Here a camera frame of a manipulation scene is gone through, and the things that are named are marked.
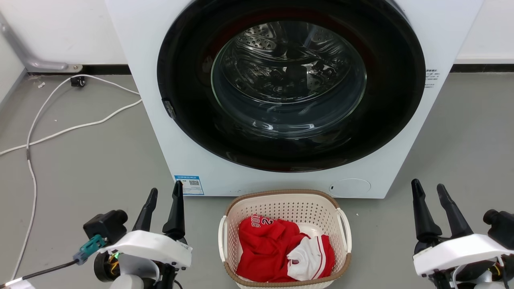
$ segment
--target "washing machine door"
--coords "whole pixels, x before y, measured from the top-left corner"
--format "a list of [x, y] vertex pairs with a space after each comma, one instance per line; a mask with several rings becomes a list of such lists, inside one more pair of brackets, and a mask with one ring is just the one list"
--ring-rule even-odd
[[164, 108], [243, 166], [314, 171], [365, 157], [405, 127], [424, 90], [423, 52], [400, 11], [382, 0], [194, 1], [160, 50]]

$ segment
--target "white cable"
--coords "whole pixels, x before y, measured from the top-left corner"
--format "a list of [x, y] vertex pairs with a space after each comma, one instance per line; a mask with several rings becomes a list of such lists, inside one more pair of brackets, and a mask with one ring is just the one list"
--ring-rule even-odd
[[496, 259], [498, 259], [498, 263], [500, 264], [500, 266], [505, 267], [505, 264], [503, 263], [502, 256], [498, 256], [498, 257], [496, 257]]
[[[102, 120], [95, 121], [95, 122], [90, 122], [90, 123], [85, 123], [85, 124], [81, 124], [81, 125], [76, 125], [76, 126], [74, 126], [74, 127], [70, 127], [70, 128], [68, 128], [68, 129], [65, 129], [65, 130], [63, 130], [63, 131], [60, 131], [60, 132], [58, 132], [58, 133], [54, 133], [54, 134], [52, 134], [52, 135], [49, 135], [49, 136], [47, 136], [47, 137], [44, 137], [44, 138], [42, 138], [42, 139], [40, 139], [40, 140], [33, 141], [33, 142], [31, 142], [29, 145], [31, 145], [31, 146], [33, 146], [33, 145], [37, 145], [37, 144], [38, 144], [38, 143], [40, 143], [40, 142], [44, 142], [44, 141], [46, 141], [46, 140], [49, 140], [49, 139], [54, 138], [54, 137], [56, 137], [56, 136], [62, 135], [63, 133], [67, 133], [67, 132], [72, 131], [72, 130], [76, 130], [76, 129], [80, 129], [80, 128], [84, 128], [84, 127], [89, 127], [89, 126], [91, 126], [91, 125], [95, 125], [95, 124], [101, 124], [101, 123], [103, 123], [103, 122], [108, 121], [110, 118], [112, 118], [113, 116], [117, 115], [119, 112], [122, 112], [122, 111], [124, 111], [125, 109], [129, 109], [129, 108], [131, 108], [132, 106], [136, 106], [136, 105], [140, 104], [140, 103], [141, 103], [141, 101], [142, 101], [142, 100], [140, 99], [140, 100], [138, 100], [138, 101], [136, 101], [136, 102], [134, 102], [134, 103], [132, 103], [132, 104], [129, 104], [129, 105], [127, 105], [127, 106], [124, 106], [124, 107], [122, 107], [122, 108], [118, 109], [117, 111], [115, 111], [115, 112], [111, 113], [109, 116], [107, 116], [106, 118], [104, 118], [104, 119], [102, 119]], [[26, 145], [26, 144], [22, 144], [21, 146], [17, 146], [17, 147], [14, 147], [14, 148], [8, 149], [8, 150], [4, 150], [3, 152], [0, 152], [0, 156], [4, 155], [4, 154], [6, 154], [6, 153], [10, 153], [10, 152], [15, 151], [15, 150], [19, 150], [19, 149], [26, 148], [26, 147], [27, 147], [27, 145]]]
[[12, 281], [5, 283], [5, 287], [9, 288], [9, 286], [11, 286], [12, 284], [18, 283], [20, 281], [23, 281], [23, 277], [19, 277], [18, 279], [14, 279]]
[[461, 271], [461, 269], [466, 266], [466, 265], [460, 265], [459, 267], [457, 267], [455, 270], [453, 270], [453, 274], [452, 274], [452, 278], [451, 280], [453, 281], [453, 288], [457, 289], [457, 274]]
[[29, 130], [29, 134], [27, 136], [27, 143], [26, 145], [23, 145], [23, 146], [19, 146], [19, 147], [15, 147], [15, 148], [12, 148], [12, 149], [9, 149], [9, 150], [6, 150], [6, 151], [3, 151], [0, 153], [0, 155], [3, 155], [3, 154], [6, 154], [8, 152], [12, 152], [14, 150], [17, 150], [17, 149], [21, 149], [23, 147], [25, 147], [27, 149], [27, 163], [28, 163], [28, 166], [29, 166], [29, 170], [30, 170], [30, 175], [32, 176], [32, 182], [34, 184], [34, 201], [32, 203], [32, 215], [30, 217], [30, 223], [29, 223], [29, 227], [27, 229], [27, 234], [25, 235], [25, 240], [23, 241], [23, 247], [22, 247], [22, 251], [20, 252], [20, 256], [18, 257], [18, 261], [16, 263], [16, 267], [14, 268], [14, 272], [12, 274], [12, 278], [11, 280], [14, 280], [14, 278], [16, 278], [16, 274], [18, 274], [18, 269], [20, 268], [20, 264], [22, 262], [22, 258], [23, 258], [23, 254], [25, 253], [25, 248], [27, 247], [27, 242], [28, 242], [28, 239], [29, 239], [29, 236], [30, 236], [30, 232], [32, 231], [32, 225], [34, 224], [34, 216], [35, 216], [35, 207], [36, 207], [36, 199], [38, 198], [38, 185], [36, 183], [36, 180], [35, 180], [35, 176], [34, 176], [34, 171], [32, 169], [32, 164], [30, 162], [30, 152], [29, 152], [29, 146], [30, 145], [34, 145], [36, 143], [40, 143], [42, 141], [45, 141], [45, 140], [48, 140], [48, 139], [51, 139], [53, 137], [56, 137], [58, 135], [61, 135], [63, 133], [66, 133], [66, 132], [69, 132], [69, 131], [72, 131], [72, 130], [75, 130], [75, 129], [78, 129], [78, 128], [83, 128], [83, 127], [87, 127], [87, 126], [90, 126], [90, 125], [95, 125], [95, 124], [99, 124], [99, 123], [103, 123], [105, 121], [107, 121], [108, 119], [112, 118], [113, 116], [115, 116], [117, 113], [119, 113], [120, 111], [123, 111], [125, 109], [128, 109], [134, 105], [137, 105], [138, 103], [141, 102], [141, 100], [138, 100], [137, 102], [133, 103], [133, 104], [130, 104], [130, 105], [127, 105], [127, 106], [124, 106], [120, 109], [118, 109], [117, 111], [113, 112], [112, 114], [110, 114], [109, 116], [107, 116], [106, 118], [100, 120], [100, 121], [96, 121], [96, 122], [91, 122], [91, 123], [86, 123], [86, 124], [82, 124], [82, 125], [77, 125], [75, 127], [72, 127], [72, 128], [68, 128], [66, 130], [63, 130], [63, 131], [60, 131], [58, 133], [55, 133], [53, 135], [50, 135], [50, 136], [47, 136], [45, 138], [42, 138], [38, 141], [35, 141], [33, 143], [30, 143], [30, 136], [32, 135], [32, 130], [34, 129], [34, 126], [35, 126], [35, 123], [37, 122], [38, 118], [39, 118], [39, 115], [41, 113], [41, 111], [43, 110], [43, 108], [45, 107], [46, 103], [50, 100], [50, 98], [52, 97], [52, 95], [57, 91], [57, 89], [59, 89], [59, 87], [61, 87], [63, 84], [65, 84], [66, 82], [68, 82], [71, 78], [74, 78], [74, 77], [80, 77], [80, 76], [85, 76], [85, 77], [90, 77], [90, 78], [94, 78], [94, 79], [97, 79], [97, 80], [100, 80], [100, 81], [103, 81], [103, 82], [106, 82], [106, 83], [109, 83], [109, 84], [112, 84], [114, 86], [117, 86], [125, 91], [128, 91], [128, 92], [131, 92], [131, 93], [134, 93], [134, 94], [137, 94], [139, 95], [138, 92], [135, 92], [135, 91], [132, 91], [128, 88], [125, 88], [121, 85], [118, 85], [116, 83], [113, 83], [113, 82], [110, 82], [110, 81], [107, 81], [107, 80], [104, 80], [104, 79], [101, 79], [101, 78], [98, 78], [98, 77], [95, 77], [95, 76], [91, 76], [91, 75], [87, 75], [87, 74], [79, 74], [79, 75], [74, 75], [72, 77], [69, 77], [67, 78], [65, 81], [61, 82], [61, 84], [59, 84], [54, 90], [53, 92], [48, 96], [48, 98], [46, 99], [46, 101], [43, 103], [43, 105], [41, 106], [41, 108], [39, 109], [38, 111], [38, 114], [35, 116], [34, 118], [34, 121], [32, 122], [32, 126], [30, 127], [30, 130]]

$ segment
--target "wire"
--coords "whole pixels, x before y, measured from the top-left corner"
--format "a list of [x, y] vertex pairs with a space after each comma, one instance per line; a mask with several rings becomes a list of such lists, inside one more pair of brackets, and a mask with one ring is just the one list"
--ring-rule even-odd
[[115, 274], [114, 274], [114, 269], [116, 269], [116, 266], [118, 266], [118, 265], [119, 265], [119, 262], [114, 262], [112, 265], [113, 265], [113, 266], [111, 267], [111, 274], [112, 274], [112, 275], [115, 275]]
[[177, 280], [173, 280], [173, 282], [177, 283], [177, 285], [178, 285], [178, 287], [179, 287], [180, 289], [184, 289], [184, 288], [182, 288], [182, 285], [180, 285], [180, 283], [179, 283]]
[[63, 269], [63, 268], [66, 268], [66, 267], [70, 267], [72, 265], [75, 265], [79, 262], [79, 259], [75, 259], [71, 262], [68, 262], [68, 263], [65, 263], [65, 264], [62, 264], [62, 265], [59, 265], [59, 266], [55, 266], [55, 267], [52, 267], [50, 269], [45, 269], [45, 270], [42, 270], [42, 271], [39, 271], [39, 272], [36, 272], [36, 273], [32, 273], [32, 274], [28, 274], [28, 275], [25, 275], [21, 278], [18, 278], [18, 279], [15, 279], [15, 280], [12, 280], [12, 281], [9, 281], [7, 283], [4, 283], [2, 285], [0, 285], [0, 288], [5, 288], [7, 286], [10, 286], [14, 283], [17, 283], [17, 282], [20, 282], [22, 280], [27, 280], [27, 279], [30, 279], [30, 278], [33, 278], [33, 277], [36, 277], [36, 276], [39, 276], [39, 275], [43, 275], [43, 274], [46, 274], [46, 273], [50, 273], [50, 272], [54, 272], [54, 271], [57, 271], [57, 270], [60, 270], [60, 269]]
[[500, 272], [500, 269], [498, 269], [498, 266], [496, 266], [496, 264], [494, 264], [493, 266], [494, 268], [496, 268], [496, 271], [498, 272], [498, 276], [501, 276], [502, 273]]
[[455, 268], [455, 270], [453, 270], [451, 280], [453, 281], [453, 287], [455, 289], [457, 289], [457, 274], [461, 271], [461, 268], [464, 266], [466, 265], [460, 265], [459, 267]]
[[103, 81], [105, 83], [109, 83], [109, 84], [112, 84], [114, 86], [117, 86], [125, 91], [128, 91], [128, 92], [131, 92], [133, 94], [137, 94], [139, 95], [138, 92], [135, 92], [135, 91], [132, 91], [128, 88], [125, 88], [119, 84], [116, 84], [114, 82], [110, 82], [110, 81], [107, 81], [107, 80], [104, 80], [104, 79], [101, 79], [101, 78], [98, 78], [98, 77], [95, 77], [95, 76], [91, 76], [91, 75], [87, 75], [87, 74], [79, 74], [79, 75], [74, 75], [72, 77], [69, 77], [67, 78], [66, 80], [64, 80], [63, 82], [61, 82], [61, 84], [59, 84], [53, 91], [52, 93], [48, 96], [48, 98], [46, 99], [46, 101], [43, 103], [43, 105], [41, 106], [41, 108], [39, 109], [38, 111], [38, 114], [36, 114], [36, 117], [34, 118], [34, 121], [32, 122], [32, 126], [30, 127], [30, 130], [29, 130], [29, 133], [28, 133], [28, 136], [27, 136], [27, 143], [25, 145], [22, 145], [22, 146], [18, 146], [18, 147], [15, 147], [15, 148], [12, 148], [12, 149], [9, 149], [9, 150], [5, 150], [3, 152], [0, 152], [0, 156], [3, 155], [3, 154], [6, 154], [8, 152], [12, 152], [12, 151], [15, 151], [15, 150], [18, 150], [18, 149], [21, 149], [21, 148], [26, 148], [27, 150], [27, 163], [28, 163], [28, 166], [29, 166], [29, 171], [30, 171], [30, 175], [32, 177], [32, 182], [33, 182], [33, 185], [34, 185], [34, 198], [33, 198], [33, 203], [32, 203], [32, 214], [30, 216], [30, 222], [29, 222], [29, 226], [28, 226], [28, 229], [27, 229], [27, 234], [25, 235], [25, 239], [23, 241], [23, 246], [22, 246], [22, 250], [20, 252], [20, 256], [18, 257], [18, 261], [16, 262], [16, 266], [14, 268], [14, 272], [12, 274], [12, 277], [11, 277], [11, 280], [14, 280], [14, 278], [16, 278], [16, 274], [18, 274], [18, 270], [20, 269], [20, 264], [22, 262], [22, 259], [23, 259], [23, 255], [25, 253], [25, 249], [27, 247], [27, 242], [28, 242], [28, 239], [29, 239], [29, 236], [30, 236], [30, 233], [32, 231], [32, 226], [34, 224], [34, 217], [35, 217], [35, 209], [36, 209], [36, 200], [38, 198], [38, 185], [37, 185], [37, 182], [36, 182], [36, 179], [35, 179], [35, 175], [34, 175], [34, 170], [32, 169], [32, 163], [31, 163], [31, 158], [30, 158], [30, 150], [29, 150], [29, 146], [31, 145], [35, 145], [36, 143], [40, 143], [40, 142], [43, 142], [45, 140], [48, 140], [48, 139], [51, 139], [51, 138], [54, 138], [58, 135], [61, 135], [63, 133], [66, 133], [66, 132], [69, 132], [69, 131], [72, 131], [72, 130], [76, 130], [76, 129], [79, 129], [79, 128], [83, 128], [83, 127], [88, 127], [90, 125], [95, 125], [95, 124], [100, 124], [100, 123], [103, 123], [107, 120], [109, 120], [110, 118], [112, 118], [113, 116], [115, 116], [116, 114], [118, 114], [119, 112], [125, 110], [125, 109], [128, 109], [132, 106], [135, 106], [137, 104], [139, 104], [142, 100], [138, 100], [137, 102], [133, 103], [133, 104], [130, 104], [130, 105], [127, 105], [127, 106], [124, 106], [120, 109], [118, 109], [117, 111], [113, 112], [112, 114], [110, 114], [109, 116], [107, 116], [106, 118], [100, 120], [100, 121], [95, 121], [95, 122], [91, 122], [91, 123], [86, 123], [86, 124], [82, 124], [82, 125], [77, 125], [75, 127], [71, 127], [71, 128], [68, 128], [68, 129], [65, 129], [63, 131], [60, 131], [58, 133], [55, 133], [53, 135], [50, 135], [50, 136], [47, 136], [45, 138], [42, 138], [38, 141], [35, 141], [35, 142], [30, 142], [30, 136], [32, 135], [32, 131], [34, 129], [34, 126], [39, 118], [39, 115], [41, 114], [41, 111], [43, 110], [43, 108], [45, 107], [46, 103], [50, 100], [50, 98], [52, 97], [52, 95], [59, 89], [59, 87], [61, 87], [63, 84], [65, 84], [66, 82], [68, 82], [71, 78], [74, 78], [74, 77], [81, 77], [81, 76], [85, 76], [85, 77], [90, 77], [90, 78], [94, 78], [96, 80], [100, 80], [100, 81]]
[[505, 269], [505, 263], [503, 263], [501, 256], [498, 256], [496, 258], [498, 259], [498, 263], [500, 264], [500, 267], [502, 269], [503, 285], [505, 286], [505, 289], [509, 289], [509, 284], [508, 284], [508, 280], [507, 280], [507, 271]]

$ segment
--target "washing machine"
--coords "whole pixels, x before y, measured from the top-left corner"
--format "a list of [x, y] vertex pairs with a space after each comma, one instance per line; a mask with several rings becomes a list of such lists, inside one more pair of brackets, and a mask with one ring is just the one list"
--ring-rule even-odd
[[384, 198], [482, 1], [106, 4], [185, 194]]

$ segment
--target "laundry basket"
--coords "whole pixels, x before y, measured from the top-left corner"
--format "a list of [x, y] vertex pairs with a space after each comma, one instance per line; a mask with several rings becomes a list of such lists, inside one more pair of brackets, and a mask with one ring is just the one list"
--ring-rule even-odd
[[[328, 235], [336, 257], [332, 274], [320, 279], [283, 283], [241, 279], [235, 273], [243, 252], [239, 242], [239, 224], [253, 214], [295, 222], [300, 231]], [[219, 223], [218, 245], [225, 270], [240, 288], [325, 288], [343, 275], [352, 258], [352, 233], [346, 215], [336, 200], [315, 190], [267, 191], [236, 198]]]

